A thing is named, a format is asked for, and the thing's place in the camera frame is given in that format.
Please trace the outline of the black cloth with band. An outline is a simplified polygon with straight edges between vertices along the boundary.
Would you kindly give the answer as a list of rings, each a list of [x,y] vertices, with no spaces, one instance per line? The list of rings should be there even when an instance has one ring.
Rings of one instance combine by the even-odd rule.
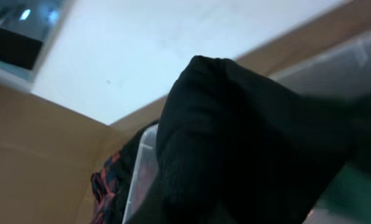
[[[346,163],[371,174],[371,93],[302,96],[195,56],[167,96],[156,158],[131,223],[302,223]]]

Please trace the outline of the dark green cloth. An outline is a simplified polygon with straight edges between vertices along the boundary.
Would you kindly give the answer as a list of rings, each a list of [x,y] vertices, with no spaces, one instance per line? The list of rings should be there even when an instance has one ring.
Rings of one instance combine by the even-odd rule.
[[[316,208],[359,223],[371,223],[371,175],[345,166],[320,196]]]

